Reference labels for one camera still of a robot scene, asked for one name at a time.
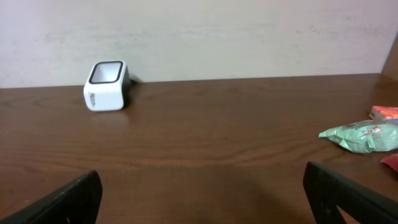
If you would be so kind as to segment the teal snack packet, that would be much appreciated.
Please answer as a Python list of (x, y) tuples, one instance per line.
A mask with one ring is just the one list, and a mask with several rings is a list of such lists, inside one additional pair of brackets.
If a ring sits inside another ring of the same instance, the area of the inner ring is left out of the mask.
[(397, 149), (397, 124), (365, 120), (327, 129), (318, 137), (353, 153), (388, 152)]

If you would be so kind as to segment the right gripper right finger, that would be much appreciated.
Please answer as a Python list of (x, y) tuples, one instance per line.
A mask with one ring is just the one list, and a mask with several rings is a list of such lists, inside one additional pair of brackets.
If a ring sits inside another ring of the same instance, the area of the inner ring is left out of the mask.
[(397, 223), (397, 202), (334, 172), (308, 162), (303, 187), (317, 223), (345, 223), (344, 210), (359, 223)]

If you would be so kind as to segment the small orange snack packet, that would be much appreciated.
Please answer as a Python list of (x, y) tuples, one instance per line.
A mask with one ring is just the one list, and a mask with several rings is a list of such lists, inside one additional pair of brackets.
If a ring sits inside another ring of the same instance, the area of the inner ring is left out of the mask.
[(373, 106), (369, 117), (373, 120), (397, 120), (398, 119), (398, 108), (389, 106)]

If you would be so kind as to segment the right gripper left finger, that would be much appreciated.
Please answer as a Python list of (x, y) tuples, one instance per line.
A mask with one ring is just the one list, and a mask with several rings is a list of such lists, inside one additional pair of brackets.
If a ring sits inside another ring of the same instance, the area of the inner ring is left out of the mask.
[(95, 224), (103, 194), (99, 174), (91, 170), (33, 204), (1, 220), (3, 224)]

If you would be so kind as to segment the red purple snack bag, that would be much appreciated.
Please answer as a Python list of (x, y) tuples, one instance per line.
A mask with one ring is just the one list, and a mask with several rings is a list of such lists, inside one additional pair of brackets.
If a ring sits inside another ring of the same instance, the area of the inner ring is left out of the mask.
[(398, 153), (383, 157), (380, 162), (398, 173)]

